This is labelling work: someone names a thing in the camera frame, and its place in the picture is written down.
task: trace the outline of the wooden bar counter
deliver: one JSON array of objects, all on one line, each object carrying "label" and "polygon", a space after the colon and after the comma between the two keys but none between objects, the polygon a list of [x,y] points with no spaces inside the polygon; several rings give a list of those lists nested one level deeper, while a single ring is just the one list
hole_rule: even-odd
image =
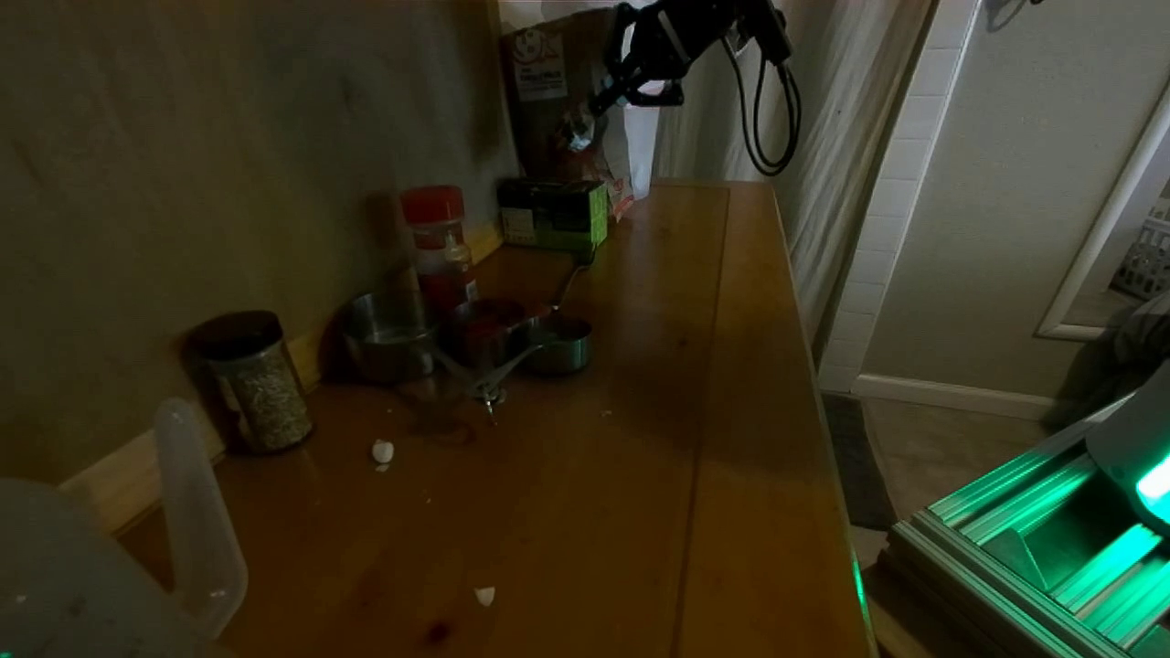
[{"label": "wooden bar counter", "polygon": [[[543,305],[568,255],[500,249]],[[318,433],[219,464],[248,601],[239,656],[869,656],[866,605],[767,188],[659,188],[573,281],[591,362],[511,381],[471,444],[389,388],[327,384]],[[370,444],[396,438],[389,472]],[[158,525],[130,544],[160,568]]]}]

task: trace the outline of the clear plastic container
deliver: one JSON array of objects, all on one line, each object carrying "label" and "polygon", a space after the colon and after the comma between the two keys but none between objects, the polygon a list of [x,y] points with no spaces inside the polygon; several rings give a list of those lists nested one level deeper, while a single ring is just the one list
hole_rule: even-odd
[{"label": "clear plastic container", "polygon": [[466,247],[466,193],[456,188],[415,188],[401,193],[418,281],[437,321],[456,321],[479,299]]}]

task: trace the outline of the floor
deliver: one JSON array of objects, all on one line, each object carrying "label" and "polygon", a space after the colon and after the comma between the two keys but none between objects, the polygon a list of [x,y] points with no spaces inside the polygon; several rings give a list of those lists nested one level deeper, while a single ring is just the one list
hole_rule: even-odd
[{"label": "floor", "polygon": [[[866,400],[863,417],[899,521],[1045,438],[1040,420],[884,400]],[[884,534],[856,526],[852,548],[869,568]]]}]

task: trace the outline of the wall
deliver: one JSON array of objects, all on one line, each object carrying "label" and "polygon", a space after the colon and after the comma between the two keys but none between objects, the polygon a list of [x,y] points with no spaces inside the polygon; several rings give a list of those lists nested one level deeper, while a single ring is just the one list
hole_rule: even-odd
[{"label": "wall", "polygon": [[1036,330],[1170,69],[1170,5],[1052,0],[978,35],[863,372],[1052,400]]},{"label": "wall", "polygon": [[366,193],[446,178],[488,219],[511,169],[490,0],[8,0],[0,472],[144,433],[208,316],[318,330],[376,280]]}]

